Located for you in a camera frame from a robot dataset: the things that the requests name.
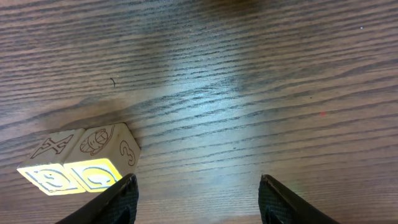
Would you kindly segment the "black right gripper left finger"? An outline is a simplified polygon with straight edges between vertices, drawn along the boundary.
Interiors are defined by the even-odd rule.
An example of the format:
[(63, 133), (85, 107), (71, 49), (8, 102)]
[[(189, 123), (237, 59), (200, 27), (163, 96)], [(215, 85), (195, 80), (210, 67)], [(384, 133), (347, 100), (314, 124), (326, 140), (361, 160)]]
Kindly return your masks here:
[(57, 224), (134, 224), (138, 199), (136, 176), (128, 174)]

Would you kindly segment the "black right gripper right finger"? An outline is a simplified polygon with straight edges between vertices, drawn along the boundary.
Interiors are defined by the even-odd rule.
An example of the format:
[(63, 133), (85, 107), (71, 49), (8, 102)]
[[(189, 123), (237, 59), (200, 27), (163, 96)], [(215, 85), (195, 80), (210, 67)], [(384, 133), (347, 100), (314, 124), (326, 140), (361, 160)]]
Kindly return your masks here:
[(261, 176), (258, 205), (263, 224), (338, 224), (268, 174)]

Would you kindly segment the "yellow wooden block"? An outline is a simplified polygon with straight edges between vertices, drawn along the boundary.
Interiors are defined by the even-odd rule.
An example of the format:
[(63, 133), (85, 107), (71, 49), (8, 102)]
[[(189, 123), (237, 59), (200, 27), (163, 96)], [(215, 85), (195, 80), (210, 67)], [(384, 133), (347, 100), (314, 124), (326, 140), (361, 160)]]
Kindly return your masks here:
[(141, 149), (125, 123), (86, 130), (63, 164), (87, 192), (103, 192), (133, 173)]

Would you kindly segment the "red W wooden block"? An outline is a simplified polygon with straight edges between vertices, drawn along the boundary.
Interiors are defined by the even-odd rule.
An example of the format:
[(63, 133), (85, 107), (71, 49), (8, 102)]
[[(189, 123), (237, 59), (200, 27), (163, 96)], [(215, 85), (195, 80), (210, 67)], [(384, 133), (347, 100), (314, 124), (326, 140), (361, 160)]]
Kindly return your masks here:
[(47, 195), (85, 192), (63, 166), (84, 132), (80, 128), (50, 133), (17, 171)]

